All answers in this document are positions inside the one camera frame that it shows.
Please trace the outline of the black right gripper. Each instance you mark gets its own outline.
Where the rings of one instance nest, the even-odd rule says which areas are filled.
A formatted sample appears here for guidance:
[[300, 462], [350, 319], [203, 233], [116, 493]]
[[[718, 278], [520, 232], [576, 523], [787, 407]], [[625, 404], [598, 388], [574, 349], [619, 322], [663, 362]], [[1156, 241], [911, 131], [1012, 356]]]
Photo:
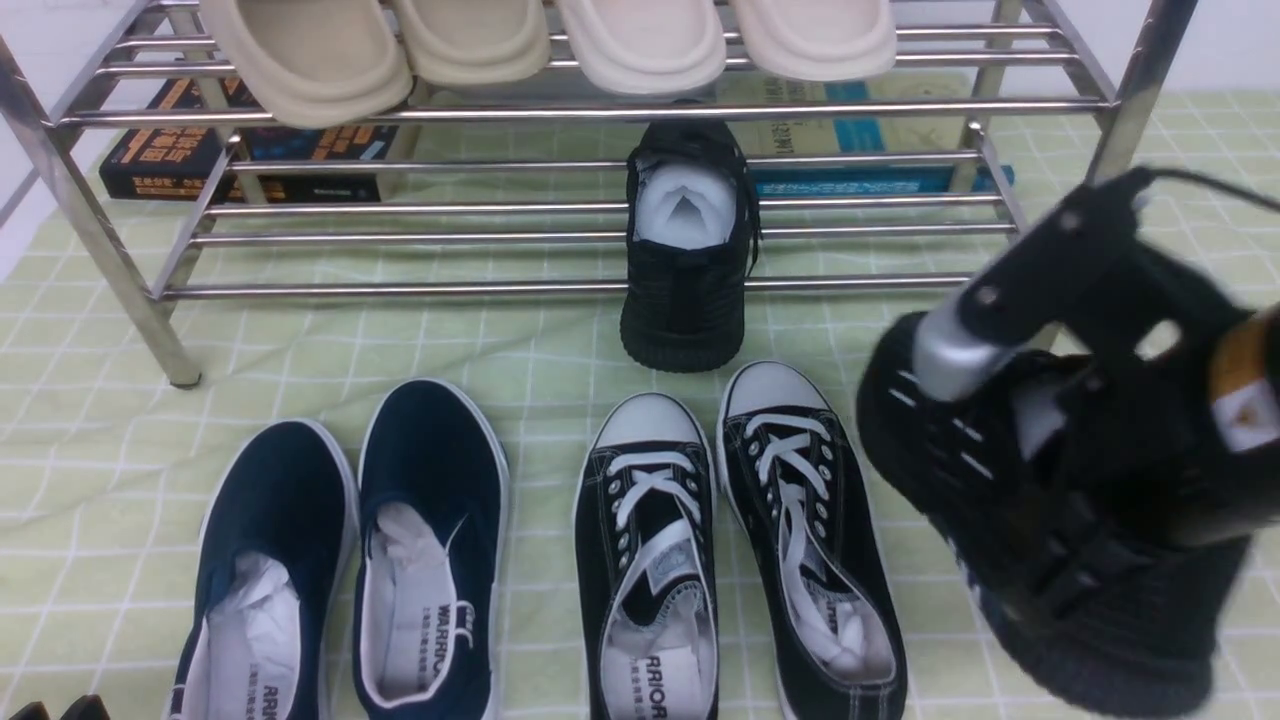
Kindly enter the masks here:
[[1197, 482], [1126, 510], [1139, 530], [1194, 547], [1251, 537], [1277, 515], [1277, 323], [1140, 237], [1139, 200], [1175, 181], [1277, 209], [1194, 170], [1137, 167], [1066, 195], [1011, 249], [923, 311], [922, 391], [968, 400], [1023, 351], [1085, 355], [1110, 383], [1201, 414], [1213, 443]]

